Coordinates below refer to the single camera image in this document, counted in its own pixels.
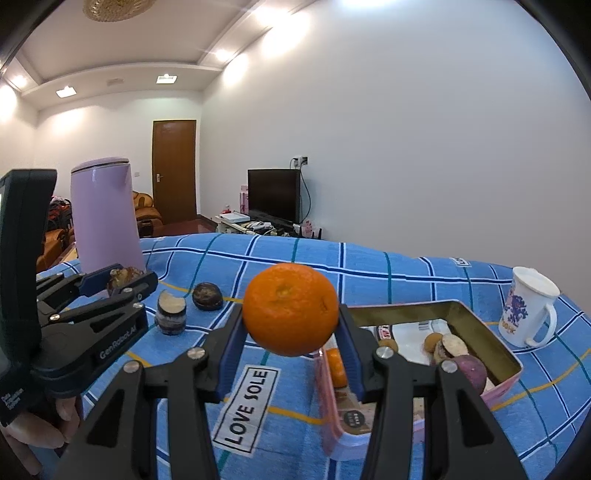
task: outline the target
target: decorative ceiling fixture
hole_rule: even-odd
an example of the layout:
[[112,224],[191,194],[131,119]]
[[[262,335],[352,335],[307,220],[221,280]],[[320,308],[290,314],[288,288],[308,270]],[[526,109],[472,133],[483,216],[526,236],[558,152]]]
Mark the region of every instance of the decorative ceiling fixture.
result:
[[120,22],[144,13],[156,0],[85,0],[85,15],[96,22]]

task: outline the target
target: finger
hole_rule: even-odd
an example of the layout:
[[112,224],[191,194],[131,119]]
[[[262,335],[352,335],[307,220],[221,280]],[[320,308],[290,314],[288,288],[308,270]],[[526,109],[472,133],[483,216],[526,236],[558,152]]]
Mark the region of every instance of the finger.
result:
[[62,422],[60,426],[60,431],[64,436],[66,443],[70,443],[72,441],[72,437],[78,430],[78,426],[80,425],[80,417],[76,412],[72,415],[72,419],[70,421]]
[[27,472],[31,475],[39,474],[41,472],[41,463],[39,463],[39,460],[33,455],[31,449],[11,436],[6,436],[5,438],[7,444],[10,445],[10,448],[21,461],[23,467],[27,469]]
[[21,443],[40,448],[59,448],[64,445],[64,436],[50,423],[24,411],[6,427],[6,432]]
[[76,397],[58,398],[56,400],[56,410],[62,420],[71,420],[76,412]]

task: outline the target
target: purple thermos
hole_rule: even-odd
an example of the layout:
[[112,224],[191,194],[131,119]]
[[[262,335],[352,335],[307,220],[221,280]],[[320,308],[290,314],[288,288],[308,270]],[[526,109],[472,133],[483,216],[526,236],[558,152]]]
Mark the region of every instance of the purple thermos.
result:
[[84,273],[112,264],[145,270],[127,158],[99,158],[72,169],[72,216]]

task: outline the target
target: wooden door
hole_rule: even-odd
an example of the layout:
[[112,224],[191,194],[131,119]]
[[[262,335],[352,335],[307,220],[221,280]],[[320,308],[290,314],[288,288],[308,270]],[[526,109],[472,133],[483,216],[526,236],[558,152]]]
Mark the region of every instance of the wooden door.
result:
[[164,224],[197,218],[195,194],[196,120],[154,122],[152,191]]

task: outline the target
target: printed graphic on mug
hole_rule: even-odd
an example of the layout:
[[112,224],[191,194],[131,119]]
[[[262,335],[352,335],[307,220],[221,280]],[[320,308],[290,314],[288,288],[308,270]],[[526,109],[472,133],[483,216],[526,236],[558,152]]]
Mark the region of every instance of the printed graphic on mug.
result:
[[509,333],[514,333],[519,326],[519,321],[527,317],[525,301],[523,297],[515,295],[514,286],[512,286],[509,291],[504,311],[505,315],[503,315],[503,318],[501,319],[501,322],[504,323],[503,327],[506,328]]

